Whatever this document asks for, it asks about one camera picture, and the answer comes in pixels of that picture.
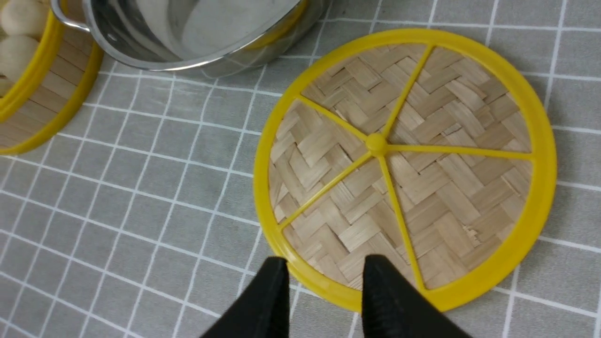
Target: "pot handle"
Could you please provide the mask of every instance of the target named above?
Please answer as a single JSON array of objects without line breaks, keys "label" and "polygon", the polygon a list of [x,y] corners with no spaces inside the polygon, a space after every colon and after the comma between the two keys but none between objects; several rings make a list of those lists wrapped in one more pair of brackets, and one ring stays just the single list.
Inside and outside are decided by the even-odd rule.
[{"label": "pot handle", "polygon": [[71,20],[65,15],[65,13],[63,13],[63,9],[61,8],[61,0],[50,0],[50,8],[52,9],[54,16],[65,26],[88,33],[90,32],[89,27],[85,23]]}]

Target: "center hub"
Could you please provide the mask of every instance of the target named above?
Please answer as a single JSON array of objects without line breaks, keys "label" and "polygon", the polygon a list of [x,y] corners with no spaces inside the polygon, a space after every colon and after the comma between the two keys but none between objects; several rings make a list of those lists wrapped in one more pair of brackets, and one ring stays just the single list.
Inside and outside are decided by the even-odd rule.
[{"label": "center hub", "polygon": [[382,156],[388,151],[388,143],[382,134],[369,135],[365,145],[373,156]]}]

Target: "yellow plastic spoke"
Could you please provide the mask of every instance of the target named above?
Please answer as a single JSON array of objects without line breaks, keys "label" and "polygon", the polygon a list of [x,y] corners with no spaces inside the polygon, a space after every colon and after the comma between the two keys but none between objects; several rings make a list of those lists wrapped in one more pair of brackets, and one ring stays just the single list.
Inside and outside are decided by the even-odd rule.
[{"label": "yellow plastic spoke", "polygon": [[397,192],[394,189],[394,183],[392,182],[392,176],[390,175],[390,171],[388,170],[386,158],[384,156],[378,156],[377,159],[380,162],[382,174],[384,175],[386,187],[388,188],[388,193],[390,194],[390,199],[393,205],[394,214],[397,216],[397,222],[401,230],[401,235],[403,237],[405,249],[407,250],[407,254],[409,255],[409,262],[411,263],[411,270],[413,270],[413,278],[415,279],[415,285],[417,289],[420,292],[422,292],[426,289],[424,285],[424,279],[422,278],[421,271],[419,270],[419,266],[417,264],[417,257],[415,256],[413,246],[411,245],[409,231],[407,230],[407,225],[405,225],[405,221],[403,219],[403,212],[401,211],[401,203],[398,201]]},{"label": "yellow plastic spoke", "polygon": [[534,156],[532,153],[517,153],[508,152],[506,150],[492,150],[482,148],[470,148],[470,147],[455,147],[455,146],[412,146],[405,144],[391,144],[388,146],[389,151],[395,152],[416,152],[416,153],[456,153],[465,155],[475,156],[489,156],[497,158],[508,158],[508,159],[523,159],[532,160]]},{"label": "yellow plastic spoke", "polygon": [[421,73],[421,70],[424,68],[424,65],[426,64],[428,57],[430,57],[430,54],[432,53],[433,49],[434,49],[434,45],[428,45],[426,47],[426,50],[424,51],[424,54],[421,56],[421,59],[419,59],[419,62],[417,62],[417,65],[415,66],[415,69],[413,70],[413,74],[411,74],[411,76],[409,77],[409,80],[407,81],[405,88],[401,92],[401,96],[398,97],[397,104],[394,106],[394,109],[392,110],[392,114],[390,114],[388,121],[386,121],[386,125],[384,125],[384,129],[382,130],[382,135],[384,135],[384,137],[388,137],[388,135],[390,134],[392,125],[396,121],[398,114],[401,112],[401,109],[403,108],[403,104],[405,103],[405,101],[407,101],[409,92],[411,92],[411,88],[413,88],[413,84],[417,80],[417,77],[419,76],[419,73]]},{"label": "yellow plastic spoke", "polygon": [[327,110],[326,108],[322,107],[321,105],[319,105],[319,104],[317,104],[317,103],[315,103],[315,102],[307,99],[303,95],[298,95],[296,98],[299,99],[300,101],[302,101],[302,103],[304,103],[304,104],[308,105],[309,107],[315,109],[319,113],[325,115],[325,117],[327,117],[330,120],[334,121],[336,124],[338,124],[342,128],[345,128],[347,131],[349,131],[350,133],[352,133],[354,136],[358,137],[361,141],[365,141],[367,139],[367,135],[366,134],[363,134],[359,129],[355,128],[352,124],[344,121],[342,118],[340,118],[339,116],[337,116],[333,112]]},{"label": "yellow plastic spoke", "polygon": [[308,201],[306,201],[305,204],[303,204],[297,211],[295,211],[292,215],[287,217],[286,220],[283,221],[279,225],[279,229],[283,230],[285,227],[287,227],[300,214],[305,212],[305,210],[307,210],[313,203],[315,203],[318,199],[320,199],[322,196],[324,196],[328,191],[330,191],[330,189],[332,189],[336,184],[338,184],[340,181],[345,179],[353,171],[355,171],[357,168],[359,168],[364,163],[366,163],[367,160],[369,160],[370,158],[371,158],[371,155],[369,153],[365,153],[363,156],[361,156],[359,159],[357,159],[357,161],[351,163],[350,166],[348,166],[340,174],[338,174],[338,176],[336,176],[331,182],[329,182],[328,184],[323,186],[323,188],[320,189],[320,191],[318,191],[313,197],[311,197]]}]

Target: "metal pot rim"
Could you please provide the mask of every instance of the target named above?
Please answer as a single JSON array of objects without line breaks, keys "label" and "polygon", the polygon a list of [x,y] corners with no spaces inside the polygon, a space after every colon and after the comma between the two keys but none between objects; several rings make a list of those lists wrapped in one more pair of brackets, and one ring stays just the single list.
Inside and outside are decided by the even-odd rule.
[{"label": "metal pot rim", "polygon": [[118,51],[110,44],[110,42],[107,41],[105,36],[102,33],[100,33],[100,30],[98,29],[98,24],[96,23],[96,18],[94,17],[94,14],[92,12],[92,1],[93,0],[82,0],[84,15],[88,23],[90,33],[92,34],[98,45],[100,45],[100,47],[107,54],[109,54],[115,60],[131,67],[156,72],[170,72],[175,70],[185,70],[206,66],[208,64],[214,63],[215,61],[227,58],[227,56],[241,49],[244,49],[246,46],[250,45],[251,43],[264,36],[271,29],[271,27],[275,26],[283,17],[286,16],[286,14],[291,12],[297,5],[299,5],[302,0],[297,0],[294,3],[291,3],[290,8],[285,8],[281,10],[279,13],[277,13],[277,15],[274,15],[273,18],[269,19],[264,25],[262,25],[252,33],[248,34],[244,39],[237,41],[236,43],[233,43],[226,48],[223,48],[215,53],[206,55],[205,57],[177,62],[143,61],[129,57]]}]

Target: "yellow rim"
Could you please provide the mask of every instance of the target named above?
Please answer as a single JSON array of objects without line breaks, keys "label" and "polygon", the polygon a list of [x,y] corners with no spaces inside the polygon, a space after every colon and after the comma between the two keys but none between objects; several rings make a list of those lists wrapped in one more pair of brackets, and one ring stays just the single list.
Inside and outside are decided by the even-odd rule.
[{"label": "yellow rim", "polygon": [[[265,237],[274,252],[288,260],[290,272],[306,287],[311,289],[317,295],[328,301],[344,307],[346,309],[361,311],[361,293],[345,285],[339,284],[330,278],[325,277],[306,261],[301,258],[283,235],[284,227],[308,207],[307,202],[300,207],[296,213],[287,218],[282,224],[278,225],[273,214],[273,209],[269,199],[269,155],[276,131],[279,124],[288,111],[290,105],[296,100],[303,100],[311,105],[318,112],[325,114],[340,126],[353,133],[359,139],[366,141],[368,148],[370,140],[359,130],[338,118],[335,114],[329,112],[326,108],[304,99],[301,91],[328,68],[334,66],[340,61],[358,54],[364,50],[376,48],[383,45],[393,45],[402,43],[421,43],[427,45],[426,55],[418,63],[410,77],[406,88],[401,93],[398,104],[392,112],[387,124],[383,129],[383,134],[387,135],[392,127],[392,123],[398,112],[402,108],[404,98],[408,95],[411,86],[415,82],[419,71],[426,62],[427,54],[434,47],[443,47],[452,51],[467,55],[480,63],[493,75],[495,75],[509,89],[514,97],[518,107],[522,111],[523,117],[528,126],[528,132],[531,138],[531,153],[513,153],[500,150],[472,149],[465,147],[446,147],[446,146],[409,146],[409,145],[385,145],[386,151],[403,152],[437,152],[437,153],[469,153],[472,155],[494,156],[501,158],[523,159],[532,162],[532,182],[530,193],[526,200],[520,220],[517,222],[512,233],[502,243],[484,263],[475,268],[464,277],[447,284],[438,289],[428,290],[424,288],[421,281],[421,274],[416,264],[415,255],[410,245],[407,245],[413,273],[415,274],[416,284],[419,291],[432,302],[439,310],[447,311],[461,306],[476,297],[484,294],[519,264],[526,256],[529,249],[535,243],[540,234],[546,218],[551,209],[553,194],[555,192],[555,181],[557,179],[557,156],[555,153],[555,143],[553,133],[545,110],[538,99],[538,96],[523,76],[505,59],[487,47],[459,35],[442,31],[433,31],[427,29],[398,29],[393,31],[381,32],[359,38],[350,42],[322,59],[318,60],[313,66],[303,72],[288,88],[282,98],[273,109],[273,112],[267,120],[263,129],[263,134],[258,145],[257,158],[254,168],[254,195],[257,204],[257,214]],[[400,205],[392,189],[392,181],[384,160],[385,152],[371,152],[359,158],[349,168],[344,170],[317,193],[311,200],[315,201],[325,194],[334,184],[344,179],[354,169],[367,162],[370,158],[377,158],[385,174],[386,183],[391,193],[392,202],[396,205],[395,214],[400,226],[404,242],[410,243],[409,235],[404,226]]]},{"label": "yellow rim", "polygon": [[257,41],[248,45],[249,48],[262,48],[267,45],[270,45],[275,40],[284,36],[284,34],[288,33],[296,24],[296,22],[301,18],[301,15],[307,9],[308,0],[301,0],[295,8],[292,9],[291,13],[289,13],[289,17],[284,19],[282,22],[279,22],[277,25],[279,27],[275,28],[274,31],[260,37]]},{"label": "yellow rim", "polygon": [[[63,1],[63,7],[66,8],[66,1]],[[11,88],[4,98],[0,99],[0,123],[6,121],[6,119],[19,110],[38,89],[42,81],[44,81],[44,78],[50,71],[50,67],[58,54],[61,43],[63,43],[64,30],[64,25],[54,17],[52,11],[49,11],[44,36],[41,39],[33,59],[21,78],[14,84],[13,88]],[[98,45],[93,43],[92,52],[90,53],[84,75],[79,82],[77,89],[75,89],[75,92],[73,92],[73,95],[69,101],[67,101],[67,104],[56,117],[50,121],[50,123],[33,137],[12,148],[0,149],[0,155],[28,152],[40,146],[61,130],[61,128],[63,128],[77,113],[88,96],[88,93],[94,86],[94,81],[96,81],[98,71],[102,64],[102,56],[102,50]]]}]

